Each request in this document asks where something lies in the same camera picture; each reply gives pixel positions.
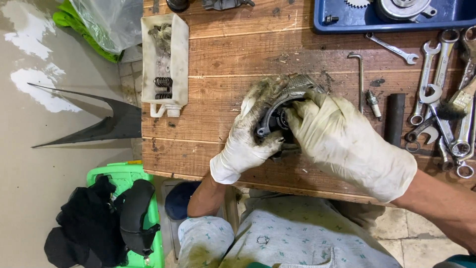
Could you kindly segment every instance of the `hand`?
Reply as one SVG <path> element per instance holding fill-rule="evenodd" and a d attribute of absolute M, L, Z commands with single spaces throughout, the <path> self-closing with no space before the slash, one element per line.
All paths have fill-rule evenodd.
<path fill-rule="evenodd" d="M 210 160 L 210 173 L 221 184 L 238 181 L 241 173 L 263 164 L 281 149 L 282 133 L 272 132 L 261 144 L 256 144 L 256 124 L 288 84 L 288 76 L 266 77 L 254 85 L 241 104 L 241 112 L 231 126 L 230 134 L 221 153 Z"/>
<path fill-rule="evenodd" d="M 285 112 L 310 161 L 380 202 L 402 196 L 417 172 L 415 158 L 382 139 L 348 100 L 315 92 L 305 97 Z"/>

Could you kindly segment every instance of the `forearm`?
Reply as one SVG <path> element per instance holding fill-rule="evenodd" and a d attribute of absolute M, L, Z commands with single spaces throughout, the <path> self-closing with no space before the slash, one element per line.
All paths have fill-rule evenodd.
<path fill-rule="evenodd" d="M 187 215 L 191 218 L 216 216 L 225 199 L 226 185 L 215 182 L 208 173 L 190 198 Z"/>
<path fill-rule="evenodd" d="M 392 204 L 422 215 L 457 244 L 476 252 L 476 193 L 418 170 Z"/>

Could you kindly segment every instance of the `green plastic crate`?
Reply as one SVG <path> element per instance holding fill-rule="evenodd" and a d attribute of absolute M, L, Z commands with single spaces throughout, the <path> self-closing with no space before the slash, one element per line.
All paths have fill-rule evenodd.
<path fill-rule="evenodd" d="M 104 167 L 98 167 L 88 172 L 86 178 L 87 186 L 91 186 L 96 182 L 96 175 L 104 174 L 109 175 L 109 181 L 116 186 L 116 191 L 113 193 L 115 197 L 119 196 L 125 190 L 132 187 L 132 183 L 138 179 L 144 179 L 152 184 L 153 176 L 144 172 L 142 168 L 142 161 L 129 161 L 108 164 Z M 149 208 L 144 217 L 144 229 L 149 229 L 155 224 L 160 224 L 160 215 L 157 210 L 157 198 L 155 194 L 152 196 L 149 204 Z M 144 257 L 136 254 L 132 251 L 127 253 L 128 265 L 127 268 L 164 268 L 164 250 L 162 248 L 162 234 L 158 231 L 155 234 L 154 241 L 152 242 L 152 250 L 154 251 L 149 255 L 149 263 L 146 264 Z"/>

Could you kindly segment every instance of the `plastic bag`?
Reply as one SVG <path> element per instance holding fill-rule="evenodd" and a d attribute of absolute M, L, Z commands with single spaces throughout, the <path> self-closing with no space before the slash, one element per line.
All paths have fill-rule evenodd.
<path fill-rule="evenodd" d="M 119 55 L 142 43 L 142 0 L 70 0 L 94 40 Z"/>

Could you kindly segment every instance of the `blue plastic tray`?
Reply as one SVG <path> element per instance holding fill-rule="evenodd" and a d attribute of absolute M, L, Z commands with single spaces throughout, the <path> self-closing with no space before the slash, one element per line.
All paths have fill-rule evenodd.
<path fill-rule="evenodd" d="M 314 30 L 318 33 L 359 33 L 439 30 L 476 25 L 476 0 L 432 0 L 430 5 L 438 13 L 430 19 L 419 15 L 420 23 L 386 23 L 375 14 L 374 5 L 353 8 L 344 0 L 315 0 Z M 327 15 L 339 17 L 339 21 L 324 24 Z"/>

